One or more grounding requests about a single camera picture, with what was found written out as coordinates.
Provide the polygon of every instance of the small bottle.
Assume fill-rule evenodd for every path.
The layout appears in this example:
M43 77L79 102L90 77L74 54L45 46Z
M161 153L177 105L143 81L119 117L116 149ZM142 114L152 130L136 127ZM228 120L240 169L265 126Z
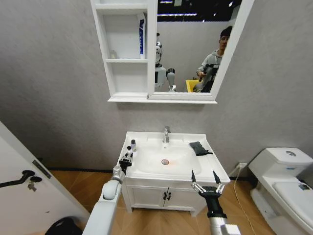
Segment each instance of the small bottle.
M132 147L133 153L137 151L137 146L136 146L136 141L135 140L131 141L131 147Z
M127 146L127 156L130 158L133 157L132 148L130 146Z

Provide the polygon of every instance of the wooden floor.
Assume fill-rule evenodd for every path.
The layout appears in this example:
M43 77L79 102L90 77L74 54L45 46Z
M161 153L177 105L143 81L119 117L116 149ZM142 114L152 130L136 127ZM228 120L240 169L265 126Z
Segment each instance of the wooden floor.
M52 174L89 211L99 199L102 186L110 180L109 173L52 171ZM245 181L236 184L239 199L250 218L257 235L274 235L250 197L251 185ZM235 197L233 182L226 186L220 204L228 222L237 224L242 235L253 232ZM204 209L197 217L185 211L134 209L127 213L123 196L117 205L112 235L209 235L209 220Z

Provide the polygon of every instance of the faucet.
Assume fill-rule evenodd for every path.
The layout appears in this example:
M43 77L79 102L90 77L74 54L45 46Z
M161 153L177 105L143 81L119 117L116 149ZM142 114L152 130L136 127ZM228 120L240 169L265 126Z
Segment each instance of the faucet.
M164 136L163 136L163 143L169 143L170 142L170 138L168 137L168 133L171 133L170 131L170 127L169 126L165 126L164 129Z

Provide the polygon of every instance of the toilet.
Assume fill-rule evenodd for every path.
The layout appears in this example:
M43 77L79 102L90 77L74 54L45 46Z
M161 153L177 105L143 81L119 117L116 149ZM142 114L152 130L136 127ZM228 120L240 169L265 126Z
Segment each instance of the toilet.
M313 159L297 148L267 148L249 164L258 179L251 197L277 235L313 235L313 190L297 175Z

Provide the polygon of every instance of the power outlet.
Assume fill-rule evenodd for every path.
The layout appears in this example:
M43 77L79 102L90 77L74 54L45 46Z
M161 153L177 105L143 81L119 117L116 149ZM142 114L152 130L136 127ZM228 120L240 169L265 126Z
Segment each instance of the power outlet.
M243 169L243 168L246 167L246 165L248 165L248 163L238 163L238 164L236 165L236 168Z

